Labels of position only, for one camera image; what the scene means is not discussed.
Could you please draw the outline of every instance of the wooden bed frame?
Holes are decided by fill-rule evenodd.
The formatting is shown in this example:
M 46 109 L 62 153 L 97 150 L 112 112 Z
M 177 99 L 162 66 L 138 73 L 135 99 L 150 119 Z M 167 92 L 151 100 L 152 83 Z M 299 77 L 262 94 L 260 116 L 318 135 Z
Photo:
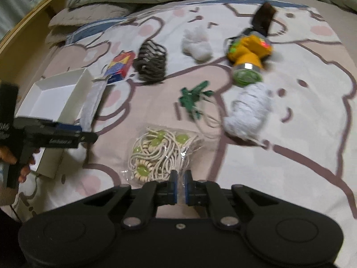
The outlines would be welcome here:
M 42 0 L 0 42 L 0 79 L 18 84 L 24 97 L 41 78 L 56 47 L 45 38 L 51 18 L 65 8 L 65 0 Z

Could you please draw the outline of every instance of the white cloth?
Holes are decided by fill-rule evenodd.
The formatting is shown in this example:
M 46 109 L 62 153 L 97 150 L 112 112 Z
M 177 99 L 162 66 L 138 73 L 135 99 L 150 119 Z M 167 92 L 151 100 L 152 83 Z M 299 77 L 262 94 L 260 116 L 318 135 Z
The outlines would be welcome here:
M 212 47 L 202 26 L 193 31 L 186 29 L 181 46 L 183 53 L 191 55 L 197 61 L 207 61 L 212 57 Z
M 271 109 L 269 89 L 263 82 L 248 85 L 231 107 L 231 115 L 223 119 L 224 130 L 244 140 L 254 139 Z
M 89 94 L 87 95 L 86 101 L 84 102 L 81 118 L 79 119 L 79 124 L 82 127 L 83 132 L 92 131 L 92 122 L 94 115 L 99 106 L 100 100 L 102 98 L 105 87 L 107 86 L 108 79 L 110 75 L 102 78 L 98 78 L 92 86 Z

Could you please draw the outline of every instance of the bed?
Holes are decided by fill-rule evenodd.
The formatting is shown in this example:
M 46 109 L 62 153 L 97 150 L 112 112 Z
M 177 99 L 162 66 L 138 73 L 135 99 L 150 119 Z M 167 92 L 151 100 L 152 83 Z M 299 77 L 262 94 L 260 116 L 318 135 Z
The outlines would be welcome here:
M 21 220 L 126 182 L 130 142 L 144 125 L 197 131 L 177 103 L 182 87 L 210 81 L 215 101 L 229 113 L 241 89 L 232 85 L 223 41 L 247 27 L 265 1 L 278 13 L 269 36 L 274 55 L 264 72 L 273 100 L 259 135 L 264 147 L 244 146 L 216 129 L 218 140 L 192 156 L 193 179 L 213 180 L 222 188 L 244 184 L 330 216 L 345 235 L 336 264 L 356 267 L 357 16 L 316 0 L 161 3 L 58 49 L 44 77 L 81 67 L 101 77 L 119 53 L 136 53 L 142 42 L 153 39 L 168 51 L 166 80 L 146 85 L 130 66 L 124 80 L 109 85 L 93 123 L 98 141 L 89 153 L 83 147 L 66 151 L 54 180 L 28 176 L 13 205 Z M 204 64 L 181 52 L 184 30 L 196 26 L 207 31 L 213 49 L 212 59 Z M 214 108 L 208 112 L 219 116 Z M 184 205 L 163 206 L 157 214 L 197 216 Z

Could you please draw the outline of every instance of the plastic bag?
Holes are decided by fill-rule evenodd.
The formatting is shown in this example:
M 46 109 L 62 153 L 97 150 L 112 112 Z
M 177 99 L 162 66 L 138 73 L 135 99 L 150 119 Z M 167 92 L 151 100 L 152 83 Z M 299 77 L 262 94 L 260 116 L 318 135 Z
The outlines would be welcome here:
M 153 180 L 165 181 L 171 171 L 176 170 L 181 194 L 183 173 L 189 168 L 190 155 L 202 147 L 203 142 L 200 133 L 164 126 L 146 127 L 129 154 L 128 182 L 141 185 Z

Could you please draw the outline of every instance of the pink spot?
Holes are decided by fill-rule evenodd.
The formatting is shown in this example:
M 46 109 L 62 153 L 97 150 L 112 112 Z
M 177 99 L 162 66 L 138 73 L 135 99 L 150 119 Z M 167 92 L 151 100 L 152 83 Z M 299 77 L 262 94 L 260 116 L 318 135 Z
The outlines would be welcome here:
M 310 31 L 316 35 L 331 36 L 333 31 L 327 26 L 312 26 Z
M 99 192 L 100 179 L 94 175 L 88 175 L 81 179 L 76 187 L 76 192 L 81 196 L 88 197 Z
M 118 48 L 120 46 L 120 42 L 116 42 L 111 47 L 111 53 L 116 54 L 118 52 Z
M 176 17 L 183 17 L 185 15 L 185 11 L 182 8 L 175 9 L 174 10 L 174 15 Z
M 119 90 L 114 90 L 111 91 L 108 98 L 105 101 L 104 107 L 111 107 L 113 104 L 115 104 L 121 96 L 121 92 Z
M 154 27 L 151 25 L 144 25 L 139 30 L 140 36 L 149 36 L 154 31 Z

